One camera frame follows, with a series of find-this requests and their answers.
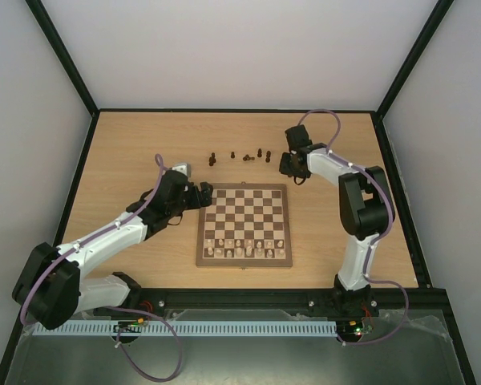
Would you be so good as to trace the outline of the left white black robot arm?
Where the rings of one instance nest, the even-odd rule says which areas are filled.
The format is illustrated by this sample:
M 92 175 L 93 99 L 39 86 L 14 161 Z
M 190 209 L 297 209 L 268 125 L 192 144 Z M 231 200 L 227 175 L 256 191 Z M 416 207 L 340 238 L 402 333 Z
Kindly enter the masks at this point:
M 79 312 L 122 305 L 131 292 L 127 278 L 112 274 L 90 279 L 88 274 L 165 229 L 184 211 L 208 207 L 212 192 L 211 184 L 194 184 L 186 172 L 170 168 L 159 174 L 153 189 L 109 224 L 66 244 L 35 246 L 12 292 L 21 306 L 21 323 L 33 318 L 53 330 Z

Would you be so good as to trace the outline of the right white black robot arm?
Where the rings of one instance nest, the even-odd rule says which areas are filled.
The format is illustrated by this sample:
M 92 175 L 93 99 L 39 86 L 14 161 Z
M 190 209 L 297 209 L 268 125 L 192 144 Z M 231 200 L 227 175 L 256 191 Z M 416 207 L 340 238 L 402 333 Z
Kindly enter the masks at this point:
M 321 176 L 338 187 L 339 214 L 349 235 L 342 267 L 334 278 L 332 306 L 351 314 L 370 304 L 370 270 L 378 244 L 394 223 L 386 174 L 378 166 L 363 168 L 327 148 L 314 144 L 304 125 L 285 131 L 289 150 L 279 171 L 302 184 Z

